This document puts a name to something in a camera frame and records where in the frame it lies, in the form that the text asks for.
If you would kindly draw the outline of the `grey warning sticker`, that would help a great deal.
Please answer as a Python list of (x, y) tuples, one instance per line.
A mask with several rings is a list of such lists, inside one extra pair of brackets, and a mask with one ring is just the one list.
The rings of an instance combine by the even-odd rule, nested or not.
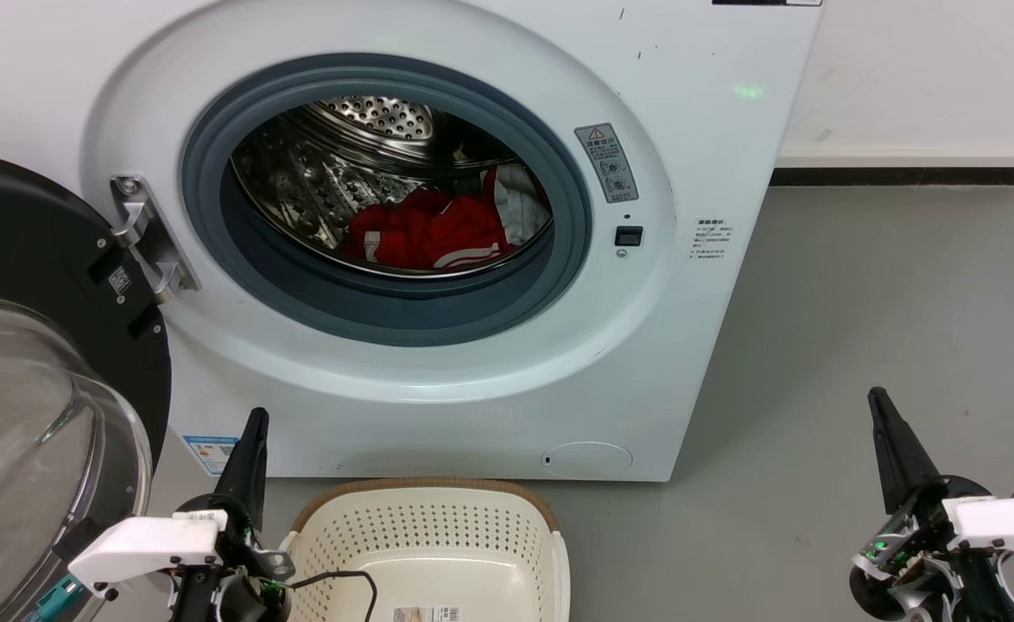
[(605, 201), (613, 204), (637, 200), (640, 197), (637, 183), (614, 127), (593, 124), (578, 127), (574, 134), (593, 165)]

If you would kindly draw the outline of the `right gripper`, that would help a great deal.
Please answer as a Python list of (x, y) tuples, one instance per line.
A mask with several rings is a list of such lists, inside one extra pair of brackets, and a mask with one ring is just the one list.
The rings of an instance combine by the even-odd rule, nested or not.
[(856, 605), (882, 622), (1014, 622), (1014, 496), (942, 476), (884, 387), (869, 407), (889, 519), (852, 558)]

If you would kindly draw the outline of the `blue energy label sticker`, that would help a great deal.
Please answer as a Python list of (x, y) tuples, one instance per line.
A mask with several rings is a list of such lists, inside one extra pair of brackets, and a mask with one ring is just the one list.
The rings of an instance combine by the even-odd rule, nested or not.
[(182, 440), (208, 475), (222, 476), (238, 437), (183, 435)]

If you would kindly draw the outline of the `stainless steel washing machine drum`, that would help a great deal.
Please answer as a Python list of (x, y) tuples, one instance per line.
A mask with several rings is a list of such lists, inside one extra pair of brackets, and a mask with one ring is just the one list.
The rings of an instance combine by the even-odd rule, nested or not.
[[(502, 260), (447, 271), (400, 270), (340, 251), (352, 218), (419, 188), (448, 194), (477, 189), (491, 167), (518, 164), (534, 175), (552, 221)], [(243, 138), (231, 168), (256, 210), (282, 235), (327, 263), (384, 278), (444, 280), (519, 263), (547, 243), (555, 214), (531, 166), (500, 139), (456, 115), (393, 96), (350, 95), (283, 111)]]

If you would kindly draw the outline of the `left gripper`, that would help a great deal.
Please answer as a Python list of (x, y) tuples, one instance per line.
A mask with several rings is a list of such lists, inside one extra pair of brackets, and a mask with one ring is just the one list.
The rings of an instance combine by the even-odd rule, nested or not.
[(105, 528), (67, 564), (95, 597), (147, 574), (170, 580), (170, 622), (288, 622), (287, 552), (259, 542), (269, 465), (269, 412), (254, 407), (213, 493), (168, 519), (130, 517)]

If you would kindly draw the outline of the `silver metal door hinge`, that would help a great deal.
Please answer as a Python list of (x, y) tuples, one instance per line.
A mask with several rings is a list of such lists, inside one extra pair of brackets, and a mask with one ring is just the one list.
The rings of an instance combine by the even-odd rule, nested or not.
[(115, 175), (110, 194), (117, 213), (113, 236), (136, 257), (158, 303), (167, 303), (182, 291), (199, 292), (192, 263), (148, 182), (140, 175)]

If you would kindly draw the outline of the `white wall baseboard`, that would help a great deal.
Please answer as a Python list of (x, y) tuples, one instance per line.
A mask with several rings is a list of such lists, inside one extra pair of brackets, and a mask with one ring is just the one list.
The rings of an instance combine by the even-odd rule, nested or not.
[(1014, 147), (784, 149), (771, 187), (1014, 187)]

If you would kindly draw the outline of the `round white filter cover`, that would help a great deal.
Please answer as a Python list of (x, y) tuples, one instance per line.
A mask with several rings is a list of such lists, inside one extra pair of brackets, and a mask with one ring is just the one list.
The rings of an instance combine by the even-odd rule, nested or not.
[(610, 442), (576, 441), (547, 450), (540, 464), (556, 478), (614, 481), (623, 479), (633, 457)]

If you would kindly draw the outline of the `grey and white garment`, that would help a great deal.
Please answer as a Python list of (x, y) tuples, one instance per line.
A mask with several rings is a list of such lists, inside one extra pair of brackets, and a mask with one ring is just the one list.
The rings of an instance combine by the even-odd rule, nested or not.
[(539, 235), (552, 213), (533, 174), (518, 164), (496, 167), (492, 200), (508, 244), (524, 245)]

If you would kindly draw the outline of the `grey-blue rubber door gasket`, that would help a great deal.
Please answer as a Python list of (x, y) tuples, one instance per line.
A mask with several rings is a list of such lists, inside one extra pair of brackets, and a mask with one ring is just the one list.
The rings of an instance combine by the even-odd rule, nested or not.
[[(341, 267), (279, 235), (231, 182), (234, 147), (282, 111), (372, 87), (427, 96), (517, 149), (550, 193), (552, 237), (503, 267), (421, 281)], [(447, 346), (518, 326), (569, 288), (593, 233), (586, 178), (535, 113), (452, 68), (374, 53), (286, 60), (228, 87), (184, 146), (182, 202), (208, 256), (256, 300), (311, 329), (385, 346)]]

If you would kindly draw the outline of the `washing machine glass door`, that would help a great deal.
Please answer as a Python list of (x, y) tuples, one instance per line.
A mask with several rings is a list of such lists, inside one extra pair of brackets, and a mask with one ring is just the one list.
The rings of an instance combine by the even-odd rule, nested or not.
[(68, 570), (52, 547), (78, 521), (145, 511), (170, 391), (136, 257), (77, 194), (0, 159), (0, 622)]

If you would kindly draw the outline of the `red garment with white stripes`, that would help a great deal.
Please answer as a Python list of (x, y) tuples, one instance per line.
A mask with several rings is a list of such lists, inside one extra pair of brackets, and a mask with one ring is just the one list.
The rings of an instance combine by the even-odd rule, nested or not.
[(467, 194), (419, 188), (399, 202), (366, 207), (350, 221), (340, 251), (416, 271), (459, 270), (507, 258), (523, 246), (504, 236), (492, 196), (495, 169), (480, 172), (477, 189)]

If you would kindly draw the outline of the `cream perforated laundry basket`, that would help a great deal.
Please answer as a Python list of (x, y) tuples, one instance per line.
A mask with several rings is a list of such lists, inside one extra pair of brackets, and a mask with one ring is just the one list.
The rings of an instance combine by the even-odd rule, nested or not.
[(392, 622), (393, 609), (407, 606), (460, 606), (463, 622), (570, 622), (558, 520), (516, 484), (344, 484), (306, 504), (282, 547), (300, 586), (288, 622)]

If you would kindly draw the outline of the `white front-load washing machine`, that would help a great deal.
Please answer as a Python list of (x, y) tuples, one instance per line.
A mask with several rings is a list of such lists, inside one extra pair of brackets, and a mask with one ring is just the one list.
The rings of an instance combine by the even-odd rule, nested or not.
[[(0, 159), (113, 226), (110, 178), (140, 175), (200, 291), (159, 308), (167, 433), (241, 437), (271, 417), (276, 477), (555, 478), (567, 442), (629, 450), (665, 481), (776, 165), (821, 7), (711, 0), (0, 0)], [(593, 203), (585, 265), (549, 307), (447, 346), (385, 346), (286, 318), (199, 240), (182, 153), (218, 95), (286, 60), (400, 56), (452, 68), (535, 113)], [(605, 201), (574, 130), (611, 124), (640, 197)], [(696, 218), (733, 227), (689, 258)], [(618, 248), (619, 225), (644, 228)]]

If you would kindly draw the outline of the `white text label sticker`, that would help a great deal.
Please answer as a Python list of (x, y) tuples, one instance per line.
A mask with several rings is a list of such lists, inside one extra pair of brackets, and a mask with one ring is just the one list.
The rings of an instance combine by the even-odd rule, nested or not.
[(731, 248), (733, 227), (724, 218), (696, 218), (689, 258), (696, 261), (718, 260)]

